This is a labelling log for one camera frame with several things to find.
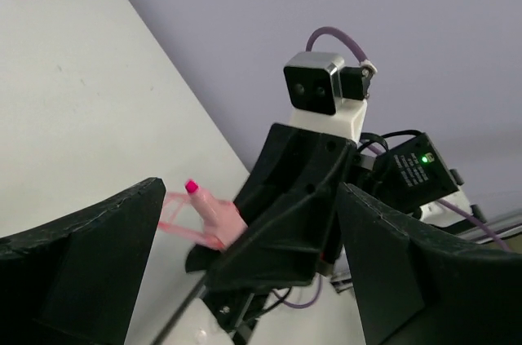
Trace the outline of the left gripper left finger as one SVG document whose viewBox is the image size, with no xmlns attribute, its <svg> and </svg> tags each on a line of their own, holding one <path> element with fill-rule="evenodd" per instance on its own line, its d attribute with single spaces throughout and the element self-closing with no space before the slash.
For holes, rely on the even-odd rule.
<svg viewBox="0 0 522 345">
<path fill-rule="evenodd" d="M 166 194 L 148 178 L 1 239 L 3 344 L 122 344 Z"/>
</svg>

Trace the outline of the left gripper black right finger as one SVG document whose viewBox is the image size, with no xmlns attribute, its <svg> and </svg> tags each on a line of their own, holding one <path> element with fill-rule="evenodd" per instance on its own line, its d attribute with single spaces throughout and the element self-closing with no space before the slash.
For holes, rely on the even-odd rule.
<svg viewBox="0 0 522 345">
<path fill-rule="evenodd" d="M 518 344 L 521 257 L 342 184 L 336 208 L 368 344 Z"/>
</svg>

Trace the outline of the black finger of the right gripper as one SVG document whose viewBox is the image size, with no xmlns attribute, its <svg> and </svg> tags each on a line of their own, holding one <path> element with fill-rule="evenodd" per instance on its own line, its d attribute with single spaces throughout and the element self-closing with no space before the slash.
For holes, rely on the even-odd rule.
<svg viewBox="0 0 522 345">
<path fill-rule="evenodd" d="M 334 188 L 355 143 L 275 123 L 235 202 L 248 228 L 240 247 L 322 247 L 333 222 Z"/>
</svg>

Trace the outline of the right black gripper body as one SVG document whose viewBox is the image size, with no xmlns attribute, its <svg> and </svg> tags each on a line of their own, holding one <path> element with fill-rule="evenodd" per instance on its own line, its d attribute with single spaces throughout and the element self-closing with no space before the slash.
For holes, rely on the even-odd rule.
<svg viewBox="0 0 522 345">
<path fill-rule="evenodd" d="M 422 206 L 457 192 L 463 184 L 451 171 L 429 136 L 419 130 L 399 130 L 385 135 L 361 134 L 362 153 L 376 144 L 369 173 L 358 186 L 382 203 L 404 214 L 419 213 Z"/>
</svg>

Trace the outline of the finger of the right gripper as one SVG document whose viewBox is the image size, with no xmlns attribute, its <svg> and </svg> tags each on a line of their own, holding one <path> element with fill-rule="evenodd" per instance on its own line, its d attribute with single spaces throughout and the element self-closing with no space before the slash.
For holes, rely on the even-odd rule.
<svg viewBox="0 0 522 345">
<path fill-rule="evenodd" d="M 186 272 L 214 291 L 282 289 L 328 274 L 341 250 L 332 184 L 244 184 L 234 202 L 248 225 L 225 252 L 194 246 Z"/>
</svg>

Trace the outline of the pink highlighter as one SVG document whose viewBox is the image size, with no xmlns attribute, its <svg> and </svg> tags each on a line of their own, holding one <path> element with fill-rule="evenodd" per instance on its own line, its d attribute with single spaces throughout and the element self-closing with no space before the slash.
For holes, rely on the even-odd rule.
<svg viewBox="0 0 522 345">
<path fill-rule="evenodd" d="M 230 201 L 214 197 L 189 179 L 185 185 L 190 205 L 203 221 L 203 237 L 213 250 L 226 250 L 247 229 L 239 210 Z"/>
</svg>

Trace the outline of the clear pink highlighter cap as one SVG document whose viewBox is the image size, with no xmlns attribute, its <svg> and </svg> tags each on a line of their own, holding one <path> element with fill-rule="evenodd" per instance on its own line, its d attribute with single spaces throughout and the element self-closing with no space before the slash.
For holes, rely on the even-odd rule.
<svg viewBox="0 0 522 345">
<path fill-rule="evenodd" d="M 216 236 L 204 232 L 203 218 L 192 207 L 188 195 L 184 193 L 166 194 L 157 229 L 212 250 L 223 248 L 223 243 Z"/>
</svg>

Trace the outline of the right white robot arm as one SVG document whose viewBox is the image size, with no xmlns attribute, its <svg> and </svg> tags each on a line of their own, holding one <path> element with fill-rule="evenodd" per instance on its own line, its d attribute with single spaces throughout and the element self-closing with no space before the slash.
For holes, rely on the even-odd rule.
<svg viewBox="0 0 522 345">
<path fill-rule="evenodd" d="M 203 298 L 218 321 L 242 343 L 272 306 L 289 303 L 290 292 L 329 276 L 342 252 L 337 187 L 354 184 L 407 215 L 459 234 L 484 222 L 462 192 L 458 172 L 440 159 L 427 134 L 399 130 L 364 133 L 361 146 L 281 124 L 271 127 L 250 177 L 235 198 L 243 221 L 257 232 L 237 257 L 223 265 L 220 290 L 199 280 L 189 298 Z"/>
</svg>

